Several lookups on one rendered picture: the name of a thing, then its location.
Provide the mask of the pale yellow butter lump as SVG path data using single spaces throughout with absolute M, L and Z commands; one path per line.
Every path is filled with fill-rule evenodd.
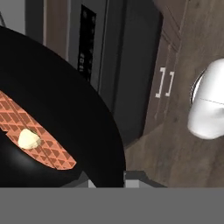
M 25 150 L 30 150 L 40 146 L 41 138 L 29 129 L 23 129 L 18 138 L 18 146 Z

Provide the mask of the brown waffle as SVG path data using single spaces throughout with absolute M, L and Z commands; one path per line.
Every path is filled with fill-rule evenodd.
M 23 149 L 18 145 L 20 132 L 28 129 L 40 137 L 40 146 Z M 72 170 L 75 159 L 31 115 L 18 106 L 8 95 L 0 91 L 0 130 L 24 153 L 42 165 L 59 171 Z

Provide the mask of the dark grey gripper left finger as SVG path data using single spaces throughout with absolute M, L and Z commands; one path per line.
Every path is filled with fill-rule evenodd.
M 83 171 L 78 179 L 72 181 L 65 185 L 68 187 L 78 187 L 78 188 L 95 188 L 94 183 L 88 178 L 88 175 Z

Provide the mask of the black bowl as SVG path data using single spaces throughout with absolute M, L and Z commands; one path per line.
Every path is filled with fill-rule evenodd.
M 68 171 L 45 166 L 0 130 L 0 188 L 63 187 L 82 172 L 97 187 L 124 185 L 123 142 L 102 98 L 57 53 L 2 26 L 0 91 L 43 126 L 76 161 Z

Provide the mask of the brown wooden cupboard panel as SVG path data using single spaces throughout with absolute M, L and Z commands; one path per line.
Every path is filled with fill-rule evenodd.
M 44 0 L 44 45 L 67 56 L 68 0 Z

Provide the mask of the brown wooden cupboard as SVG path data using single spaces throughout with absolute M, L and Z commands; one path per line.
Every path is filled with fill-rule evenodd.
M 170 71 L 175 72 L 179 48 L 182 39 L 182 27 L 185 20 L 188 0 L 153 0 L 163 16 L 163 24 L 157 49 L 150 99 L 143 133 L 148 135 L 165 121 L 171 96 L 166 97 L 170 84 Z M 160 67 L 165 67 L 164 83 L 160 98 L 156 98 L 161 80 Z

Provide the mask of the white rounded object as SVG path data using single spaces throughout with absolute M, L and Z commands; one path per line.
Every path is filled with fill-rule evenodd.
M 193 83 L 187 128 L 201 139 L 224 137 L 224 59 L 211 62 Z

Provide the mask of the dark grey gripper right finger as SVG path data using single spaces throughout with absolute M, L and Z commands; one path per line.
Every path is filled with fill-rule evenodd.
M 165 185 L 148 178 L 144 171 L 126 171 L 124 173 L 124 186 L 126 188 L 165 188 Z

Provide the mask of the dark grey appliance with panel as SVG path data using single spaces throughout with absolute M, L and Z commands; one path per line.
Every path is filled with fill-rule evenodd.
M 153 0 L 68 0 L 66 58 L 98 92 L 128 145 L 144 133 L 163 16 Z

